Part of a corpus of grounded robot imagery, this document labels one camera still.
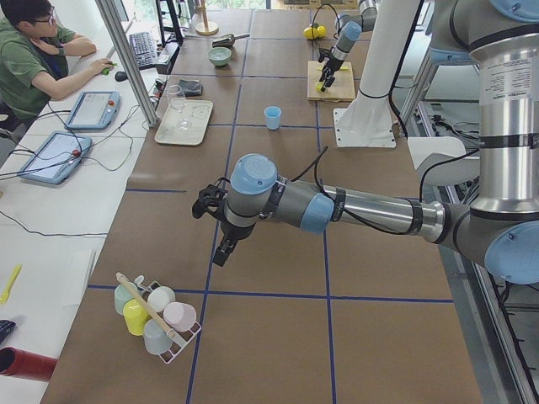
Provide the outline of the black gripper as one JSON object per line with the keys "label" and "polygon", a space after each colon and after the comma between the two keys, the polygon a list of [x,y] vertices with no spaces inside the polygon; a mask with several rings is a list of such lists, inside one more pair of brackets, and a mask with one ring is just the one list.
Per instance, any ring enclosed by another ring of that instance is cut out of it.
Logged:
{"label": "black gripper", "polygon": [[326,57],[325,65],[322,69],[320,82],[324,82],[325,88],[330,88],[335,80],[334,73],[340,69],[346,59],[346,52],[340,48],[333,46],[329,50],[324,51]]}
{"label": "black gripper", "polygon": [[230,255],[233,253],[237,242],[249,237],[253,232],[255,224],[241,227],[235,226],[228,221],[222,221],[220,227],[223,233],[223,238],[214,251],[212,262],[215,265],[223,267]]}

